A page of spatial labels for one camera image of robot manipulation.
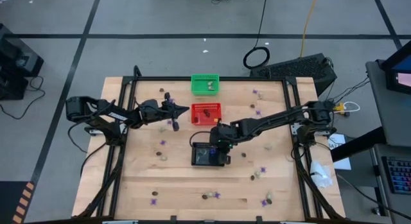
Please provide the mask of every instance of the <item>yellow cable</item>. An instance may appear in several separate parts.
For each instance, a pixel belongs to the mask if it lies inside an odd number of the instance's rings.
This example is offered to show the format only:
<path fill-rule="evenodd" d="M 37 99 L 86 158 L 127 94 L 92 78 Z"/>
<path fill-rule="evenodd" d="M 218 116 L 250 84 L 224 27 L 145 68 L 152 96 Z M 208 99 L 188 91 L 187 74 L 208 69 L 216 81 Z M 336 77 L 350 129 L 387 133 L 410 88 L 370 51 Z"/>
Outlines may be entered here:
<path fill-rule="evenodd" d="M 317 0 L 313 0 L 313 4 L 311 5 L 310 12 L 308 13 L 308 16 L 307 16 L 306 25 L 304 26 L 304 33 L 302 33 L 302 44 L 301 44 L 300 58 L 302 57 L 302 52 L 304 51 L 304 41 L 306 39 L 306 30 L 307 30 L 308 21 L 310 21 L 310 17 L 311 17 L 311 14 L 314 11 L 314 6 L 315 6 L 316 1 Z"/>

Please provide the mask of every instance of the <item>gray floor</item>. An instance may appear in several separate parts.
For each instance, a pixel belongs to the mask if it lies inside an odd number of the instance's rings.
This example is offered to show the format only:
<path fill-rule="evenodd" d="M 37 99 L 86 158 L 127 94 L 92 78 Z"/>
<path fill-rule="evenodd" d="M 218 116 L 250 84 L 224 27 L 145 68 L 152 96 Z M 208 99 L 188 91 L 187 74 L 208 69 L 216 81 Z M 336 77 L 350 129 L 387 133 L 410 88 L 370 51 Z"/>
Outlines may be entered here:
<path fill-rule="evenodd" d="M 401 35 L 411 34 L 410 0 L 381 0 L 392 25 Z M 20 34 L 82 34 L 94 0 L 9 0 L 0 4 L 0 22 Z M 268 0 L 262 33 L 301 34 L 311 0 Z M 185 34 L 257 33 L 263 0 L 231 0 L 211 4 L 211 0 L 101 0 L 90 33 L 97 34 Z M 307 34 L 390 35 L 374 0 L 318 0 Z M 45 79 L 46 97 L 14 121 L 0 113 L 0 180 L 30 180 L 64 82 L 70 71 L 79 39 L 24 39 L 45 60 L 40 75 Z M 104 78 L 132 74 L 138 65 L 146 76 L 188 76 L 219 73 L 246 76 L 242 59 L 255 39 L 87 39 L 76 68 L 69 96 L 99 98 Z M 270 63 L 299 56 L 301 39 L 262 39 L 270 49 Z M 304 55 L 324 53 L 335 65 L 338 80 L 332 95 L 362 81 L 365 63 L 387 58 L 396 51 L 390 39 L 345 40 L 309 39 Z M 257 64 L 262 56 L 251 56 Z M 24 100 L 2 102 L 20 114 L 36 96 L 28 92 Z M 338 132 L 357 137 L 380 125 L 369 85 L 358 89 L 346 101 L 357 102 L 361 111 L 350 118 L 337 118 Z M 37 184 L 26 221 L 69 218 L 85 155 L 67 137 L 71 123 L 65 110 Z M 18 135 L 23 131 L 24 137 Z M 89 137 L 81 128 L 73 137 L 87 147 Z M 345 204 L 359 199 L 345 196 Z M 350 218 L 360 217 L 358 209 L 347 205 Z"/>

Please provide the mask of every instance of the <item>green basket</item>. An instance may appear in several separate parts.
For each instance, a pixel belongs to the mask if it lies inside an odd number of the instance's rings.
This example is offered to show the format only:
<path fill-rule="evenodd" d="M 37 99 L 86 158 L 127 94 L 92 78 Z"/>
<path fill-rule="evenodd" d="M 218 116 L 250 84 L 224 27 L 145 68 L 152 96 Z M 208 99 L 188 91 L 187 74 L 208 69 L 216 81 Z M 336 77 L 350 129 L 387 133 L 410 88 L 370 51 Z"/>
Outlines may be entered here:
<path fill-rule="evenodd" d="M 214 90 L 208 89 L 208 82 L 213 82 Z M 215 95 L 220 90 L 220 76 L 218 74 L 193 74 L 191 76 L 191 92 L 196 96 Z"/>

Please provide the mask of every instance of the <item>red basket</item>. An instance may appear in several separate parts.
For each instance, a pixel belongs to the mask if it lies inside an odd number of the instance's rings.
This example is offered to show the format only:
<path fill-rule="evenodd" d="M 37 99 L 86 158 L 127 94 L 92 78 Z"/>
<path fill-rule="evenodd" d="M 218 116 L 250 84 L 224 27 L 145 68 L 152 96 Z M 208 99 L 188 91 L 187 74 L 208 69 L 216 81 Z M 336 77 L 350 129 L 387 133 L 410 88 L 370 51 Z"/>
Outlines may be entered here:
<path fill-rule="evenodd" d="M 220 103 L 199 103 L 191 105 L 191 123 L 193 125 L 215 125 L 220 118 Z"/>

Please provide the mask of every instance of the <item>plastic basket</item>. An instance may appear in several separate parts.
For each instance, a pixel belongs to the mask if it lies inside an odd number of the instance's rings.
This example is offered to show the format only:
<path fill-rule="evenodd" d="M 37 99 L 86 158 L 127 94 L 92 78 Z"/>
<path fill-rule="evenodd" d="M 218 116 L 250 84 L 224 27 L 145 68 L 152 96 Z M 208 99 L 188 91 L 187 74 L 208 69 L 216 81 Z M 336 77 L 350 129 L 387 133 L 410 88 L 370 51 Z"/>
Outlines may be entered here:
<path fill-rule="evenodd" d="M 214 90 L 209 90 L 208 83 Z M 220 90 L 220 76 L 218 74 L 194 74 L 191 76 L 191 92 L 196 96 L 215 95 Z"/>
<path fill-rule="evenodd" d="M 191 123 L 193 125 L 216 125 L 221 119 L 220 103 L 197 103 L 191 105 Z"/>

